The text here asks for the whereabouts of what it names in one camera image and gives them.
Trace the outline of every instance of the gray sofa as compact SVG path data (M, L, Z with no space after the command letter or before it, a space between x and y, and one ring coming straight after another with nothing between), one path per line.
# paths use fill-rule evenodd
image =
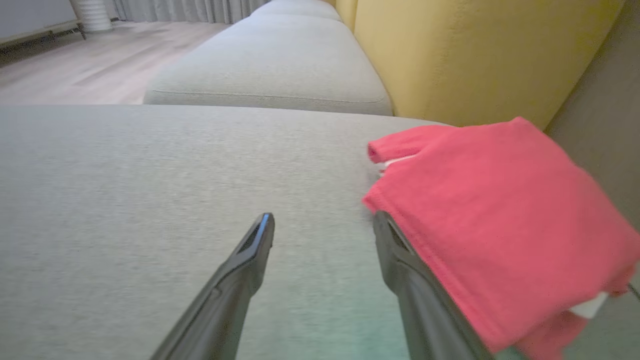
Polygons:
M366 143L423 120L219 106L0 108L3 359L146 359L255 217L276 218L238 360L407 360ZM640 354L608 301L567 360ZM498 359L520 359L514 350Z
M392 115L369 59L321 0L274 0L163 69L145 104Z

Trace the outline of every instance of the curtain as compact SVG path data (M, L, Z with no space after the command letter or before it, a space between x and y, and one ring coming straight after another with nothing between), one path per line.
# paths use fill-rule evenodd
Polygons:
M190 21L233 24L269 0L106 0L120 20Z

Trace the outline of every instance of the wooden floor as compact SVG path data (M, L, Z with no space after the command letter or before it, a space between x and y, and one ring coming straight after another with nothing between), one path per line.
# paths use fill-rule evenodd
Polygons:
M224 30L205 22L115 22L80 34L0 49L0 104L140 104L165 65Z

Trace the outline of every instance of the yellow backrest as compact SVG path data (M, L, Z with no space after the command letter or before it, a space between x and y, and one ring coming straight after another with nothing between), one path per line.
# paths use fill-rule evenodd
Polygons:
M340 14L342 22L353 31L356 24L356 9L358 0L336 0L335 9Z
M338 0L337 8L346 6L344 1ZM397 116L464 126L521 115L544 128L622 4L360 0L355 36Z

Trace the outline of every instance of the pink microfiber cloth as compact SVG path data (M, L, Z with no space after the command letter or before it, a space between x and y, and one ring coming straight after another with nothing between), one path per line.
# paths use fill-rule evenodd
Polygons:
M394 217L492 352L561 359L587 322L569 309L626 290L640 236L525 119L421 126L369 144L375 163L408 156L363 202Z

